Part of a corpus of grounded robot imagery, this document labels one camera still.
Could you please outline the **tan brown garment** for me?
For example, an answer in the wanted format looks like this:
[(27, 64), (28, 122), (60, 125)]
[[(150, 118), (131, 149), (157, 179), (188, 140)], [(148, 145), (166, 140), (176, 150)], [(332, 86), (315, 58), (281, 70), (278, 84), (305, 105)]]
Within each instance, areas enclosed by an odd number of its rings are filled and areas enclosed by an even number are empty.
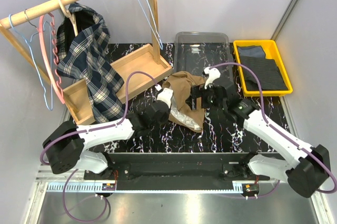
[(186, 101), (190, 97), (191, 88), (204, 83), (205, 80), (202, 76), (195, 76), (185, 71), (173, 73), (168, 77), (163, 83), (163, 87), (173, 91), (169, 121), (196, 133), (203, 131), (205, 109), (201, 107), (201, 98), (196, 100), (195, 110), (192, 110)]

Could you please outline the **navy plaid skirt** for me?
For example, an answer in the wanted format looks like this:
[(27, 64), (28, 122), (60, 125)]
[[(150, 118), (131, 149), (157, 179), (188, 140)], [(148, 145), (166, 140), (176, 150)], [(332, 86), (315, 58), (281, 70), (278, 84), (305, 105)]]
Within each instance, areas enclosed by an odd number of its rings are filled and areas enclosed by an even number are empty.
[(124, 80), (106, 58), (110, 40), (106, 22), (101, 14), (79, 3), (72, 3), (68, 10), (75, 15), (78, 34), (74, 34), (70, 19), (64, 18), (57, 30), (57, 73), (85, 80), (96, 122), (122, 118), (125, 105), (116, 94)]

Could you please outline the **light wooden hanger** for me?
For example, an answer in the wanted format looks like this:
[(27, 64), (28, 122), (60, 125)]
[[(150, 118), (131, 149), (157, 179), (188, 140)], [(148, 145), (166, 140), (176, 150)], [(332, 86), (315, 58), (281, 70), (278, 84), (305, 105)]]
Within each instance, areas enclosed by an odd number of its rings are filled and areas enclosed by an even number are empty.
[(65, 8), (64, 4), (62, 3), (62, 0), (57, 0), (59, 7), (61, 9), (61, 11), (63, 12), (64, 16), (67, 17), (72, 26), (73, 26), (73, 30), (74, 30), (74, 35), (77, 36), (78, 35), (78, 30), (77, 30), (77, 24), (76, 24), (76, 17), (73, 13), (71, 13), (68, 9)]

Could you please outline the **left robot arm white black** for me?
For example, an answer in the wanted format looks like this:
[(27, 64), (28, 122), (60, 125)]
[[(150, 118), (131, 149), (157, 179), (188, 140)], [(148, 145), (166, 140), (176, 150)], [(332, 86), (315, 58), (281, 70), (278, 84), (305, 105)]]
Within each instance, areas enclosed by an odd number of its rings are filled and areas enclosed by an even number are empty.
[(114, 167), (102, 153), (90, 148), (110, 141), (128, 140), (147, 135), (154, 124), (168, 121), (171, 103), (155, 101), (142, 112), (131, 113), (124, 120), (96, 125), (75, 125), (63, 122), (43, 142), (41, 162), (58, 175), (73, 168), (89, 170), (101, 179), (110, 179)]

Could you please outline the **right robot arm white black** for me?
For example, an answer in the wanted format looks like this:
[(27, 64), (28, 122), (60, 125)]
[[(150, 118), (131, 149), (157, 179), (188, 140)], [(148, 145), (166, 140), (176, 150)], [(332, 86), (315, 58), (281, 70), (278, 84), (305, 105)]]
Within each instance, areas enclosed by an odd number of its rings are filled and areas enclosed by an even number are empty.
[(248, 154), (239, 166), (243, 179), (251, 180), (256, 175), (275, 178), (287, 182), (300, 196), (310, 198), (333, 176), (329, 151), (324, 146), (313, 147), (289, 133), (267, 117), (253, 101), (240, 98), (232, 84), (226, 87), (192, 86), (186, 102), (196, 109), (198, 101), (202, 108), (221, 110), (228, 120), (258, 136), (282, 156), (282, 159), (275, 159)]

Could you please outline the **pink plastic hanger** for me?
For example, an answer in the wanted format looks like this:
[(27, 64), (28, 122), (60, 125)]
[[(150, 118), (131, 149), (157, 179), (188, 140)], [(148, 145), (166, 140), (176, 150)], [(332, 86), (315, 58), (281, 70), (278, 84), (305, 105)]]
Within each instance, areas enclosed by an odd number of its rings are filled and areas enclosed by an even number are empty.
[[(53, 88), (60, 102), (62, 104), (65, 104), (65, 97), (64, 97), (63, 89), (61, 87), (61, 83), (62, 83), (61, 76), (58, 74), (56, 69), (52, 71), (52, 63), (54, 63), (54, 65), (57, 67), (60, 62), (60, 59), (58, 57), (57, 45), (56, 45), (57, 40), (56, 40), (56, 30), (55, 30), (55, 19), (52, 13), (47, 13), (47, 14), (49, 17), (51, 17), (50, 23), (44, 21), (45, 15), (39, 18), (39, 26), (37, 30), (38, 30), (40, 48), (42, 52), (42, 58), (44, 61), (44, 65), (46, 67), (47, 74), (51, 82), (51, 87)], [(45, 41), (44, 41), (45, 24), (49, 24), (51, 28), (50, 30), (50, 33), (51, 33), (50, 57), (48, 57), (47, 55), (47, 50), (46, 50)]]

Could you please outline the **grey plastic bin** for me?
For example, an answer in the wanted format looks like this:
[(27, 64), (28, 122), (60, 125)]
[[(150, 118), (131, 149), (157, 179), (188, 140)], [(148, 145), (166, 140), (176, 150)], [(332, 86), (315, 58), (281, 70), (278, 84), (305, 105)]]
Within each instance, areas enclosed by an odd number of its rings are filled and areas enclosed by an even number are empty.
[(223, 33), (179, 32), (174, 48), (173, 72), (206, 78), (205, 68), (234, 61), (228, 36)]

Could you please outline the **wooden clothes rack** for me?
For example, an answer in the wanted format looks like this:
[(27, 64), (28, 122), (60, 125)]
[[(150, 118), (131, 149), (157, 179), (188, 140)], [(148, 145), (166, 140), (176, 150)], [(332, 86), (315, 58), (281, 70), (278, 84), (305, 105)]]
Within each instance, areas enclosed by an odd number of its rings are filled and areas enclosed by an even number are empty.
[[(62, 0), (67, 5), (79, 0)], [(50, 0), (40, 5), (29, 8), (1, 19), (1, 34), (16, 48), (16, 50), (30, 63), (33, 63), (28, 51), (21, 42), (9, 31), (9, 28), (26, 23), (32, 19), (41, 17), (47, 13), (60, 9), (57, 0)], [(134, 71), (143, 71), (150, 74), (155, 80), (160, 81), (172, 73), (173, 68), (161, 56), (159, 48), (159, 36), (153, 34), (152, 44), (146, 44), (134, 52), (113, 62), (112, 67), (122, 76), (128, 77)], [(134, 98), (152, 86), (152, 81), (146, 77), (137, 77), (135, 83), (124, 85), (117, 93), (122, 103)], [(86, 84), (80, 80), (64, 90), (65, 104), (78, 125), (93, 123), (94, 116), (87, 95)]]

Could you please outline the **blue grey folded cloth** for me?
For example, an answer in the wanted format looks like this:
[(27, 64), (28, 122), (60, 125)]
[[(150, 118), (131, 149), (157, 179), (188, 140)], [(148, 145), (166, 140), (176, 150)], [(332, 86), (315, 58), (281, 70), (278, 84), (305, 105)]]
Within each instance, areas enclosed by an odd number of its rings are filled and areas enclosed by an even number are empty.
[(237, 48), (240, 57), (265, 58), (266, 53), (262, 46), (239, 46)]

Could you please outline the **dark grey folded cloth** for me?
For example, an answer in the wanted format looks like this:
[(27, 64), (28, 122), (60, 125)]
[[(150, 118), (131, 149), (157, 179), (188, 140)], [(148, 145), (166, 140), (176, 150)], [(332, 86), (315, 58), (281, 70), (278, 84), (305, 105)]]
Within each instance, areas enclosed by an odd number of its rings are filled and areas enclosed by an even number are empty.
[(275, 60), (242, 56), (240, 61), (255, 73), (262, 90), (288, 90)]

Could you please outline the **yellow plastic tray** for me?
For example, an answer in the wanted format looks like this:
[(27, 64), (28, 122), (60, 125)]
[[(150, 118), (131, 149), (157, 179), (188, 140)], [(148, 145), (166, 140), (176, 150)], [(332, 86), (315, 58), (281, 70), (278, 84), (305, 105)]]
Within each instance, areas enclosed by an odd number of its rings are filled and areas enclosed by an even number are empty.
[[(275, 60), (276, 65), (278, 66), (282, 78), (288, 90), (262, 90), (261, 84), (255, 75), (248, 67), (241, 64), (240, 56), (237, 51), (239, 46), (262, 46), (263, 50), (266, 53), (266, 59)], [(239, 76), (242, 83), (243, 93), (248, 97), (257, 97), (263, 95), (265, 97), (281, 97), (293, 92), (293, 88), (286, 72), (285, 66), (283, 64), (282, 57), (277, 48), (276, 42), (273, 40), (236, 40), (233, 42), (234, 55), (236, 62), (240, 64), (238, 67)]]

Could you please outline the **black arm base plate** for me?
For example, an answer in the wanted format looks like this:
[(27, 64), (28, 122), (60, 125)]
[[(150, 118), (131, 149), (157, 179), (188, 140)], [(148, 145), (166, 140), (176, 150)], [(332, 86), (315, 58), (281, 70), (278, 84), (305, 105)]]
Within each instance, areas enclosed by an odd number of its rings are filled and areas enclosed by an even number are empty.
[(108, 170), (95, 174), (88, 171), (85, 180), (117, 179), (117, 191), (135, 193), (238, 193), (234, 182), (268, 180), (254, 175), (245, 165), (247, 153), (200, 154), (126, 154), (107, 155)]

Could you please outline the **aluminium mounting rail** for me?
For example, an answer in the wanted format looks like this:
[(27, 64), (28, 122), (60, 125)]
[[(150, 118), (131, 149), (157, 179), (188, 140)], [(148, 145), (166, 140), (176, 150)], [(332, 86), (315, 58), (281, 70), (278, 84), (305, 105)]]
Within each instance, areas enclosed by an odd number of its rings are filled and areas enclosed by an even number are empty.
[(103, 175), (73, 169), (59, 175), (41, 166), (36, 180), (47, 184), (48, 192), (86, 192), (97, 194), (241, 194), (248, 185), (266, 184), (276, 179), (262, 175), (248, 178), (236, 175), (232, 164), (125, 163)]

